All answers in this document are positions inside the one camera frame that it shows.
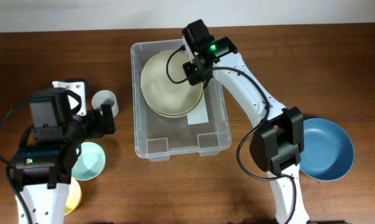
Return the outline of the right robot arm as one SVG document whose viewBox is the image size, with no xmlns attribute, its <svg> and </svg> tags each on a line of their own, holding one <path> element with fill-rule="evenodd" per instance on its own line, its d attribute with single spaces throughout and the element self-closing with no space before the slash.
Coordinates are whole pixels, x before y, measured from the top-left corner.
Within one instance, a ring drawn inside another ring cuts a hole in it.
<svg viewBox="0 0 375 224">
<path fill-rule="evenodd" d="M 278 223 L 309 223 L 299 184 L 304 150 L 303 114 L 278 102 L 249 71 L 228 37 L 214 38 L 197 20 L 182 30 L 189 61 L 183 65 L 189 84 L 221 83 L 238 102 L 253 129 L 239 143 L 250 140 L 254 163 L 271 183 Z"/>
</svg>

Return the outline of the blue bowl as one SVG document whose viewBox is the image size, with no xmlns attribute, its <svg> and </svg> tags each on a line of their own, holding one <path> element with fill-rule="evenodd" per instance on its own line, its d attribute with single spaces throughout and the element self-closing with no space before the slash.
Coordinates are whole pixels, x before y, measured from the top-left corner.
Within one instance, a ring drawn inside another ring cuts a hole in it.
<svg viewBox="0 0 375 224">
<path fill-rule="evenodd" d="M 305 148 L 301 153 L 300 171 L 316 180 L 334 181 L 353 167 L 353 143 L 336 123 L 311 118 L 303 122 Z"/>
</svg>

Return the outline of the beige bowl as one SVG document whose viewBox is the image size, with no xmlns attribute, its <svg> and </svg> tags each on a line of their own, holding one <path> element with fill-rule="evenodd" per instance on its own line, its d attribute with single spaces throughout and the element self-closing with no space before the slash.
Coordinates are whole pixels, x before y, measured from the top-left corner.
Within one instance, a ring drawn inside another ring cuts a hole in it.
<svg viewBox="0 0 375 224">
<path fill-rule="evenodd" d="M 167 118 L 181 118 L 183 116 L 186 116 L 187 114 L 193 112 L 195 110 L 195 108 L 197 108 L 197 106 L 200 104 L 201 100 L 204 98 L 204 93 L 201 94 L 199 100 L 194 104 L 194 106 L 192 108 L 190 108 L 188 111 L 184 112 L 184 113 L 180 113 L 180 114 L 165 114 L 165 113 L 161 113 L 160 111 L 157 111 L 154 107 L 152 107 L 152 105 L 150 105 L 147 100 L 146 100 L 146 104 L 149 106 L 150 109 L 152 109 L 154 112 L 156 112 L 157 114 L 161 115 L 161 116 L 165 116 Z"/>
<path fill-rule="evenodd" d="M 171 51 L 154 55 L 144 65 L 141 75 L 141 90 L 147 102 L 165 114 L 180 114 L 188 111 L 203 93 L 202 85 L 191 86 L 183 80 L 182 65 L 189 61 L 186 54 Z"/>
</svg>

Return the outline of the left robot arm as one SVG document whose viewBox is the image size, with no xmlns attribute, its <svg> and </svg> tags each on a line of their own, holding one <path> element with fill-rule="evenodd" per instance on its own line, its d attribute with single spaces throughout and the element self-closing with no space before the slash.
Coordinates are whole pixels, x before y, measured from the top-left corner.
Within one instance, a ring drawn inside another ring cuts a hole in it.
<svg viewBox="0 0 375 224">
<path fill-rule="evenodd" d="M 31 103 L 34 124 L 22 135 L 7 169 L 19 223 L 63 223 L 72 183 L 102 172 L 104 152 L 90 142 L 115 132 L 109 104 L 73 114 L 69 104 Z"/>
</svg>

